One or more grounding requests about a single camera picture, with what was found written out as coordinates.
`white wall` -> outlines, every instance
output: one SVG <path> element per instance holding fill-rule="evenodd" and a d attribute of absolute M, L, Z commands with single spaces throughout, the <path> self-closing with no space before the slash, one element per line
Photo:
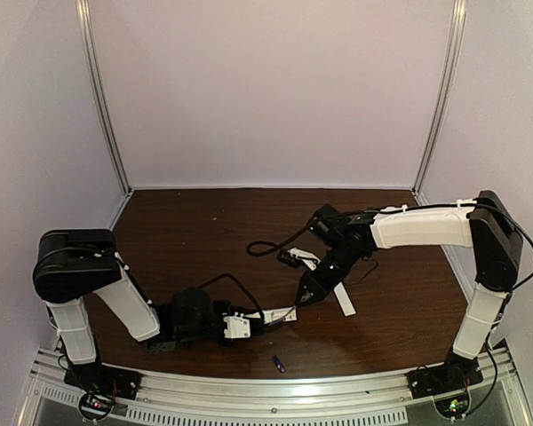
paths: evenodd
<path fill-rule="evenodd" d="M 122 200 L 87 77 L 74 2 L 0 0 L 0 425 L 38 345 L 30 278 L 41 234 L 107 226 Z"/>
<path fill-rule="evenodd" d="M 533 237 L 533 1 L 468 2 L 462 57 L 427 176 L 428 201 L 494 189 Z M 472 254 L 457 251 L 473 282 Z M 533 267 L 524 250 L 523 273 Z M 507 337 L 533 408 L 533 281 L 506 312 Z"/>
<path fill-rule="evenodd" d="M 105 0 L 131 185 L 411 187 L 451 0 Z"/>

